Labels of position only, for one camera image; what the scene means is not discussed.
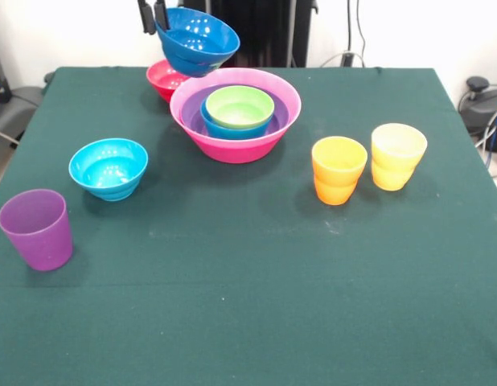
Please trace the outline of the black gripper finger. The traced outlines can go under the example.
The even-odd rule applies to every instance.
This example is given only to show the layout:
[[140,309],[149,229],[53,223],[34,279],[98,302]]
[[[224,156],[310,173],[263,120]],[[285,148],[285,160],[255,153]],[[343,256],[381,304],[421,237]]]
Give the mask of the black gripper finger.
[[166,2],[164,0],[156,0],[154,4],[154,17],[158,22],[158,25],[167,31],[170,29],[170,23],[168,19],[168,13],[166,8]]
[[138,9],[141,15],[143,32],[153,35],[155,33],[155,23],[152,6],[146,0],[138,0]]

